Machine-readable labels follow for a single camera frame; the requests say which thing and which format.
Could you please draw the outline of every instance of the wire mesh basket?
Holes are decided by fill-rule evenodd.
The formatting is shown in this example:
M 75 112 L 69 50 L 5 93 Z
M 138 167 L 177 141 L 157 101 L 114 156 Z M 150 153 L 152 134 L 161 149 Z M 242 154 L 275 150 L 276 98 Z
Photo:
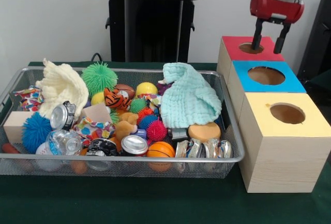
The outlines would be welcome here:
M 79 74 L 83 68 L 74 68 Z M 113 69 L 118 83 L 136 87 L 141 82 L 156 84 L 163 79 L 162 70 Z M 1 175 L 53 175 L 75 176 L 73 165 L 84 163 L 87 172 L 82 176 L 134 176 L 134 177 L 191 177 L 225 178 L 235 162 L 244 157 L 242 137 L 235 119 L 233 107 L 223 76 L 214 71 L 200 71 L 204 79 L 215 89 L 222 102 L 221 138 L 232 145 L 232 158 L 150 158 L 150 157 L 98 157 L 52 156 L 28 154 L 22 144 L 13 144 L 21 154 L 5 154 L 0 151 Z M 3 125 L 11 111 L 20 111 L 19 91 L 35 85 L 43 78 L 42 67 L 28 67 L 16 73 L 0 96 L 0 147 L 8 142 Z

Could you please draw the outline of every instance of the spiky ball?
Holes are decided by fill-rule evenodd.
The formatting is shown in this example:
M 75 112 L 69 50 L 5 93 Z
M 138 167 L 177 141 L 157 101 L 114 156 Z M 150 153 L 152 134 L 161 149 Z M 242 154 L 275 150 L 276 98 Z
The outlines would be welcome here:
M 140 110 L 147 106 L 146 100 L 144 98 L 136 98 L 132 100 L 130 105 L 130 112 L 138 114 Z
M 119 122 L 119 114 L 116 112 L 116 109 L 110 110 L 110 118 L 113 121 L 113 124 L 117 124 Z
M 142 120 L 139 122 L 139 129 L 147 129 L 150 124 L 153 122 L 153 121 L 156 121 L 158 119 L 158 117 L 154 116 L 154 115 L 148 115 L 148 116 L 145 116 L 144 118 L 142 118 Z
M 46 141 L 47 135 L 52 131 L 49 119 L 41 117 L 36 112 L 26 119 L 23 125 L 22 141 L 29 153 L 35 154 L 37 148 Z
M 147 128 L 147 136 L 153 141 L 162 141 L 168 134 L 162 121 L 153 121 Z
M 92 97 L 98 92 L 103 92 L 104 88 L 114 89 L 117 84 L 117 75 L 106 63 L 95 63 L 83 70 L 84 80 L 89 96 Z
M 139 124 L 139 122 L 142 120 L 142 118 L 144 118 L 145 116 L 147 115 L 153 115 L 153 110 L 146 107 L 146 108 L 143 108 L 142 110 L 139 111 L 138 113 L 138 120 L 137 120 L 137 124 Z

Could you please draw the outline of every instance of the red spiky ball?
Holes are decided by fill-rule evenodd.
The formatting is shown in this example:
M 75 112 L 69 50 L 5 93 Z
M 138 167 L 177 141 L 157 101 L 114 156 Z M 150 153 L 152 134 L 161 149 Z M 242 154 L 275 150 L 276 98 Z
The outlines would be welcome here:
M 160 120 L 153 121 L 147 128 L 147 136 L 149 140 L 161 141 L 167 136 L 167 129 Z
M 142 110 L 140 110 L 138 112 L 138 120 L 137 120 L 137 124 L 139 124 L 139 122 L 147 115 L 152 115 L 154 114 L 153 110 L 146 107 L 146 108 L 143 108 Z

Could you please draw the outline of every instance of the stacked wooden boxes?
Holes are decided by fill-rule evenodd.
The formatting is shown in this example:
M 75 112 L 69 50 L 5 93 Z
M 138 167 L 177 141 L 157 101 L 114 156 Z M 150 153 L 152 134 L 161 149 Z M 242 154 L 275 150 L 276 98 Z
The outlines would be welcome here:
M 223 37 L 224 75 L 244 139 L 239 163 L 248 192 L 311 192 L 331 150 L 331 127 L 274 43 Z

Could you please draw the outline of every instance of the yellow-topped wooden box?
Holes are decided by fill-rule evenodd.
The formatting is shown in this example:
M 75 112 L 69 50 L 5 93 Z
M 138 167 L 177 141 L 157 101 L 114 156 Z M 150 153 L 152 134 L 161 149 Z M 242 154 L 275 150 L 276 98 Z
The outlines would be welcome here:
M 239 163 L 248 192 L 312 192 L 331 150 L 331 127 L 304 93 L 245 93 Z

